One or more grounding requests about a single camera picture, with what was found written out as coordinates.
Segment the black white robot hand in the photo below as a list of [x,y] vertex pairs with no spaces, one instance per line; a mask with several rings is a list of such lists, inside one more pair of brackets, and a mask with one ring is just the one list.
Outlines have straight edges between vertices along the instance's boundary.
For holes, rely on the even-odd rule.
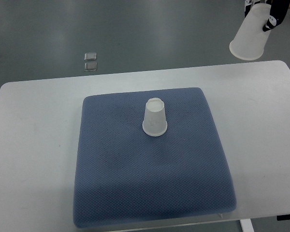
[[271,6],[266,24],[262,27],[264,32],[269,31],[280,25],[289,8],[290,0],[266,0],[266,4]]

